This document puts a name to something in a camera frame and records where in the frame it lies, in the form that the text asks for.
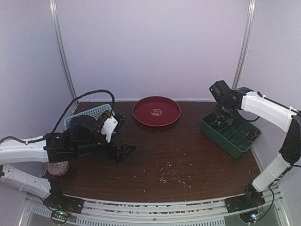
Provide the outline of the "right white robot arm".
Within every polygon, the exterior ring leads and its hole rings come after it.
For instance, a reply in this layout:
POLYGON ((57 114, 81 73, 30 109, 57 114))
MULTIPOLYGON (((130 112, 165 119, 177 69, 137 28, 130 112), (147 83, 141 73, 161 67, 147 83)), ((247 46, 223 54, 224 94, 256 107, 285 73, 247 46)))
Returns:
POLYGON ((241 204, 250 208, 259 200, 264 191, 291 169, 301 157, 301 112, 277 103, 261 92, 247 87, 231 89, 224 80, 217 81, 209 88, 217 101, 213 110, 219 122, 231 125, 239 111, 255 114, 286 133, 285 140, 274 160, 251 183, 252 190, 241 197, 241 204))

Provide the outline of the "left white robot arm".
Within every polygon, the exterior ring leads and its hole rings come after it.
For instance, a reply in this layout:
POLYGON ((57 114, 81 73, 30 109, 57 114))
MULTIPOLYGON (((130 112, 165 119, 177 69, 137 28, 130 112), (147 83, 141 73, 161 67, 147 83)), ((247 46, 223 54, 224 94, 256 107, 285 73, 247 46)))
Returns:
POLYGON ((62 133, 51 132, 35 140, 5 137, 0 141, 0 180, 43 200, 49 199, 57 209, 63 209, 68 200, 59 183, 13 169, 11 164, 58 163, 99 152, 105 153, 108 159, 121 162, 136 146, 122 144, 118 147, 112 142, 112 134, 120 123, 112 116, 103 121, 82 115, 72 118, 69 128, 62 133))

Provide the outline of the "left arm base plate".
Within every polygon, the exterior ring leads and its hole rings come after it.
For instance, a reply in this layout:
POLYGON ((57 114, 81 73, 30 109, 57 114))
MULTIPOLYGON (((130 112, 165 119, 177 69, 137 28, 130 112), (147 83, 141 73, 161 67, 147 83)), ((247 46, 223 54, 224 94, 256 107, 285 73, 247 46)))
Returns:
POLYGON ((51 188, 50 195, 42 199, 42 203, 50 210, 50 219, 54 224, 65 224, 72 213, 80 214, 84 206, 84 200, 63 194, 61 188, 51 188))

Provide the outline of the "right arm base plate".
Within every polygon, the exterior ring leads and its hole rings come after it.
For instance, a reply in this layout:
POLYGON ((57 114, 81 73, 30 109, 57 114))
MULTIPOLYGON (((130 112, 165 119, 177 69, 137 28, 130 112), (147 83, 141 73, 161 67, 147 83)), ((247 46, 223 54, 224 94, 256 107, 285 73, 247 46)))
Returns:
POLYGON ((239 218, 247 224, 259 220, 263 211, 265 200, 263 192, 258 192, 251 185, 245 188, 245 193, 224 200, 228 213, 239 212, 239 218))

